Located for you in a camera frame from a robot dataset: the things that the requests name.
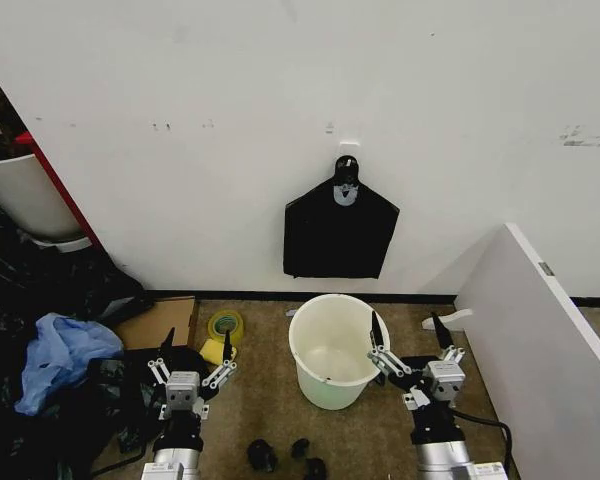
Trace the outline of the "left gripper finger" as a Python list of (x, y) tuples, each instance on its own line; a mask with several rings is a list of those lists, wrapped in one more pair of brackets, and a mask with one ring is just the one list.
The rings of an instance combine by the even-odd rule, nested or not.
[(215, 366), (202, 381), (202, 386), (207, 389), (220, 389), (237, 368), (230, 332), (224, 333), (223, 343), (213, 339), (206, 340), (201, 348), (201, 356), (207, 363)]
[(172, 356), (174, 336), (175, 328), (172, 327), (158, 348), (157, 357), (147, 362), (148, 369), (153, 374), (156, 382), (159, 385), (166, 385), (170, 378), (170, 371), (167, 367), (166, 361)]

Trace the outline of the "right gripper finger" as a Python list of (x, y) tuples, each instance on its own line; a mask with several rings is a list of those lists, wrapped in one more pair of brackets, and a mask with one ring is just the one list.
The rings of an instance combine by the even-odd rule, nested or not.
[(385, 345), (383, 330), (375, 311), (371, 312), (370, 330), (371, 350), (367, 357), (389, 380), (406, 380), (412, 375), (412, 370)]
[(455, 346), (450, 330), (435, 312), (431, 313), (431, 319), (441, 349), (439, 360), (459, 364), (464, 357), (464, 349)]

